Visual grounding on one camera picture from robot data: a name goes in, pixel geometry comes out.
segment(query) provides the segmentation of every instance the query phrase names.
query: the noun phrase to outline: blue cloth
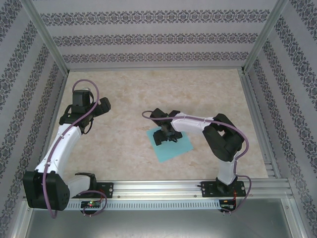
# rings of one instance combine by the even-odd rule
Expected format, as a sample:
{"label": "blue cloth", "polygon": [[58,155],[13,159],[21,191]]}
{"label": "blue cloth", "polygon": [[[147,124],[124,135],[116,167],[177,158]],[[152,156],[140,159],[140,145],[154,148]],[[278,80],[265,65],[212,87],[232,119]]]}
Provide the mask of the blue cloth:
{"label": "blue cloth", "polygon": [[160,163],[194,149],[188,136],[184,132],[182,132],[183,137],[178,139],[177,143],[173,141],[163,141],[162,145],[159,145],[159,146],[155,145],[153,134],[154,132],[160,129],[161,127],[156,127],[147,131],[149,140],[154,148],[154,151]]}

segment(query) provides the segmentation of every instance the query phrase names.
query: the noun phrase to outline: gray metal panel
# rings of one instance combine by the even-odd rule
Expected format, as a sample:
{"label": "gray metal panel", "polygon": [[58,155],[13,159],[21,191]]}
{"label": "gray metal panel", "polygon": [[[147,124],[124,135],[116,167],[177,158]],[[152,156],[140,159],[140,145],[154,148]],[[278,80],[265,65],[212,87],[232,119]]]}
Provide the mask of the gray metal panel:
{"label": "gray metal panel", "polygon": [[28,238],[288,238],[292,237],[280,199],[248,200],[236,215],[215,210],[105,211],[92,218],[79,211],[34,211]]}

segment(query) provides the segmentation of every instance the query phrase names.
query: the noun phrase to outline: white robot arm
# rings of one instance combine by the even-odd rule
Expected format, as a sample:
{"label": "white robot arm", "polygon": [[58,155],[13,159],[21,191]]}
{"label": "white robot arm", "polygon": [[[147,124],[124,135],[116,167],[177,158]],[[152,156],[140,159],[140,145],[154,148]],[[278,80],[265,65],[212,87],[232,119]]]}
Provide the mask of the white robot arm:
{"label": "white robot arm", "polygon": [[234,126],[225,115],[218,114],[214,118],[200,118],[186,115],[180,111],[172,111],[170,114],[166,114],[157,108],[151,113],[150,119],[159,118],[172,119],[154,120],[162,128],[153,135],[156,145],[161,145],[162,141],[167,140],[177,142],[177,139],[182,137],[182,131],[203,135],[213,153],[219,158],[217,179],[224,186],[230,185],[236,180],[234,174],[235,158],[239,155],[244,139],[230,128],[207,122],[207,120],[214,120]]}
{"label": "white robot arm", "polygon": [[[94,100],[89,90],[73,91],[73,104],[67,107],[64,115],[60,118],[60,126],[52,146],[34,171],[25,172],[22,180],[30,207],[47,208],[42,183],[47,164],[49,165],[46,176],[47,196],[53,210],[62,211],[66,208],[70,198],[83,191],[96,190],[97,180],[94,174],[77,173],[70,181],[64,182],[63,180],[63,173],[69,155],[79,138],[82,134],[89,132],[95,117],[107,113],[111,109],[110,102],[107,98],[101,98],[100,104],[92,109],[95,103],[90,102],[90,98],[92,98],[92,101]],[[87,116],[76,123],[76,121],[85,114],[87,114]],[[64,133],[72,124],[74,124],[74,126],[72,126],[67,133]],[[89,124],[90,128],[85,132],[85,128]],[[49,154],[60,137],[62,137],[62,139],[53,150],[51,161],[48,163]]]}

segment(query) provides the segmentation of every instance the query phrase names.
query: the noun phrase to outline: cable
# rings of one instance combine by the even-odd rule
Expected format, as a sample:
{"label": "cable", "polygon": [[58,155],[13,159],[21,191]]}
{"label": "cable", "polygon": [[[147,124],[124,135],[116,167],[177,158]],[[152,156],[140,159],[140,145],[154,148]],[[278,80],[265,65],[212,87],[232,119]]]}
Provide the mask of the cable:
{"label": "cable", "polygon": [[234,165],[233,165],[233,173],[234,173],[234,175],[236,175],[237,177],[247,178],[247,179],[249,180],[249,188],[248,188],[248,191],[247,191],[247,193],[246,193],[246,196],[245,196],[245,197],[243,198],[243,200],[240,202],[239,206],[237,206],[236,209],[234,209],[234,211],[232,211],[232,212],[230,212],[229,210],[227,210],[226,214],[234,213],[234,212],[236,212],[238,209],[240,209],[241,205],[245,202],[245,200],[246,200],[247,197],[249,196],[249,193],[250,193],[250,191],[251,191],[251,186],[252,186],[252,181],[251,181],[251,179],[250,179],[249,176],[236,174],[236,172],[237,172],[237,161],[238,161],[238,159],[241,158],[242,156],[244,156],[244,155],[248,152],[249,147],[250,147],[249,141],[248,141],[246,135],[245,135],[242,131],[240,131],[238,128],[236,128],[236,127],[234,127],[234,126],[232,126],[232,125],[229,125],[229,124],[227,124],[227,123],[220,122],[220,121],[214,121],[214,120],[209,120],[209,119],[197,118],[197,117],[193,117],[193,116],[179,116],[179,117],[170,117],[170,118],[151,118],[151,117],[148,117],[148,116],[144,115],[145,113],[152,113],[152,112],[153,112],[153,111],[144,111],[144,112],[142,112],[142,116],[143,116],[144,118],[150,119],[150,120],[171,120],[171,119],[185,119],[185,118],[186,118],[186,119],[191,119],[191,120],[197,120],[197,121],[204,121],[204,122],[214,123],[214,124],[226,126],[226,127],[230,128],[230,129],[236,131],[237,133],[239,133],[239,134],[243,137],[244,141],[246,142],[246,148],[245,148],[245,150],[244,150],[240,155],[238,155],[238,156],[235,158],[235,160],[234,160]]}
{"label": "cable", "polygon": [[66,135],[66,133],[73,127],[75,126],[78,122],[80,122],[82,119],[84,119],[86,116],[88,116],[95,108],[96,106],[98,105],[98,101],[99,101],[99,90],[98,90],[98,87],[97,85],[93,82],[93,81],[90,81],[88,79],[80,79],[78,80],[77,82],[75,82],[75,84],[73,85],[73,88],[72,88],[72,91],[74,92],[75,91],[75,87],[78,83],[80,82],[89,82],[91,83],[96,91],[97,91],[97,100],[95,102],[95,104],[93,105],[93,107],[86,113],[84,114],[82,117],[80,117],[79,119],[77,119],[74,123],[72,123],[61,135],[60,137],[57,139],[57,141],[55,142],[55,144],[53,145],[52,149],[51,149],[51,152],[49,154],[49,157],[48,157],[48,160],[45,164],[45,168],[44,168],[44,172],[43,172],[43,179],[42,179],[42,184],[43,184],[43,194],[44,194],[44,200],[45,200],[45,203],[46,203],[46,207],[51,215],[51,217],[53,219],[56,218],[57,216],[57,210],[55,211],[55,213],[53,214],[53,211],[51,209],[51,205],[50,205],[50,200],[49,200],[49,196],[48,196],[48,192],[47,192],[47,188],[46,188],[46,176],[47,176],[47,172],[48,172],[48,169],[49,169],[49,166],[50,166],[50,163],[51,163],[51,158],[52,158],[52,155],[57,147],[57,145],[59,144],[59,142],[61,141],[61,139]]}
{"label": "cable", "polygon": [[103,196],[103,197],[105,198],[105,204],[104,204],[104,206],[102,207],[102,209],[100,209],[99,211],[95,212],[94,214],[87,214],[87,213],[85,213],[85,210],[86,210],[87,207],[84,207],[84,209],[83,209],[84,217],[86,217],[86,216],[89,216],[89,217],[96,216],[96,215],[100,214],[100,213],[107,207],[107,203],[108,203],[107,196],[106,196],[103,192],[93,191],[93,190],[87,190],[87,191],[80,192],[79,194],[91,193],[91,192],[93,192],[93,193],[99,193],[101,196]]}
{"label": "cable", "polygon": [[99,202],[101,203],[102,201],[103,201],[103,196],[101,196],[101,198],[100,198]]}
{"label": "cable", "polygon": [[90,126],[89,126],[87,132],[83,132],[84,135],[87,135],[88,132],[89,132],[89,131],[91,130],[91,128],[93,127],[93,121],[94,121],[93,119],[90,121]]}
{"label": "cable", "polygon": [[232,201],[234,201],[234,205],[233,206],[235,206],[235,205],[237,205],[237,192],[236,192],[236,190],[234,190],[233,191],[233,199],[232,199]]}

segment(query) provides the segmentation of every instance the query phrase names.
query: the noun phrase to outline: wall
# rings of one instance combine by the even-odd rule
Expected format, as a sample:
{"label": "wall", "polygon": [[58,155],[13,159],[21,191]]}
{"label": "wall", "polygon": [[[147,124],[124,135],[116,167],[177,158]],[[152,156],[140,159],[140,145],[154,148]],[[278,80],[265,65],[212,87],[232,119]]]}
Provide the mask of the wall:
{"label": "wall", "polygon": [[0,0],[0,238],[38,164],[64,80],[18,0]]}
{"label": "wall", "polygon": [[242,66],[276,0],[35,0],[70,69]]}
{"label": "wall", "polygon": [[248,72],[280,172],[317,237],[316,0],[291,0]]}

